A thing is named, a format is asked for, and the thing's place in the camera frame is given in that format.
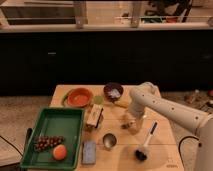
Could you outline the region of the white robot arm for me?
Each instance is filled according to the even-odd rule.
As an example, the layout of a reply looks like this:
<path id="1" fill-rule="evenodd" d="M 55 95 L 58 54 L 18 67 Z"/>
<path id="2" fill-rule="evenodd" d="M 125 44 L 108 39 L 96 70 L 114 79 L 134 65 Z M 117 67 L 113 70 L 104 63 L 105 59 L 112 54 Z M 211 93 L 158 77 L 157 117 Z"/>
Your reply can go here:
<path id="1" fill-rule="evenodd" d="M 157 91 L 158 87 L 151 82 L 132 87 L 129 112 L 143 116 L 145 108 L 150 108 L 197 136 L 194 171 L 213 171 L 213 114 L 159 97 Z"/>

